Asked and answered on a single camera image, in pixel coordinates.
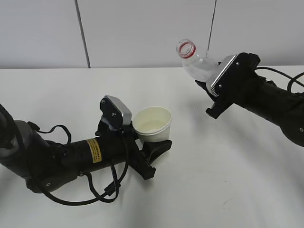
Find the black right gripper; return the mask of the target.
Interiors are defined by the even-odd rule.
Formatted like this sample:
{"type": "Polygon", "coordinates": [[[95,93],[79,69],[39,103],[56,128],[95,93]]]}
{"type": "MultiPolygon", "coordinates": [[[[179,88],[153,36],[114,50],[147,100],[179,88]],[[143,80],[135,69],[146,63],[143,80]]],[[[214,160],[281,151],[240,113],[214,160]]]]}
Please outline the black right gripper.
{"type": "Polygon", "coordinates": [[[219,81],[216,92],[219,96],[213,96],[207,89],[205,82],[195,80],[214,101],[211,108],[207,108],[206,113],[217,119],[231,105],[236,104],[244,109],[265,118],[265,114],[252,102],[257,95],[257,89],[263,80],[255,73],[255,68],[260,63],[260,58],[252,53],[240,53],[235,61],[230,65],[223,77],[219,81]]]}

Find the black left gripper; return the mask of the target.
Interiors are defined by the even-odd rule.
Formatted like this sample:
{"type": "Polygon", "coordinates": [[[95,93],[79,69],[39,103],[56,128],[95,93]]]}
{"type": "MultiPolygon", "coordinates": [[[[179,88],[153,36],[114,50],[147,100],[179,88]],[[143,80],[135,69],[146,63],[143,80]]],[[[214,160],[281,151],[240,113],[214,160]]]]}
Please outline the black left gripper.
{"type": "Polygon", "coordinates": [[[121,143],[123,159],[131,166],[144,180],[154,177],[156,169],[151,164],[162,154],[171,149],[172,141],[165,140],[161,142],[142,141],[142,148],[139,149],[136,140],[139,134],[135,131],[133,123],[123,125],[117,121],[108,121],[102,118],[98,124],[96,136],[109,137],[108,142],[113,145],[121,143]]]}

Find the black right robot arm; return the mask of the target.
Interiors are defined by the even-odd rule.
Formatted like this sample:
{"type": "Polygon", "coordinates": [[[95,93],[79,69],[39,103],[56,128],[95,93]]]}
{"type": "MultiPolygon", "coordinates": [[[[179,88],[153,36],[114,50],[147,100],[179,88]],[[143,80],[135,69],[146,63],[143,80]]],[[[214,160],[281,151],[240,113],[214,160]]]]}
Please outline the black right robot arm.
{"type": "Polygon", "coordinates": [[[206,81],[196,81],[214,102],[206,113],[217,119],[236,104],[280,127],[293,143],[304,144],[304,95],[279,88],[255,70],[260,58],[240,53],[224,58],[206,81]]]}

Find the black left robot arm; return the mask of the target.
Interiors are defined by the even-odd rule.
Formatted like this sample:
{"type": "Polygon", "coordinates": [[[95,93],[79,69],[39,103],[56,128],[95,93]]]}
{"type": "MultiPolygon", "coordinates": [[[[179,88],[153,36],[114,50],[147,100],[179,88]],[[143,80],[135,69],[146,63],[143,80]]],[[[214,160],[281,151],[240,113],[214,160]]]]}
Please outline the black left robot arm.
{"type": "Polygon", "coordinates": [[[40,128],[14,120],[5,108],[0,110],[0,162],[22,177],[35,193],[52,192],[78,176],[124,163],[143,179],[155,175],[152,163],[172,145],[168,139],[145,142],[139,138],[123,104],[100,103],[102,117],[95,137],[66,144],[44,140],[40,128]]]}

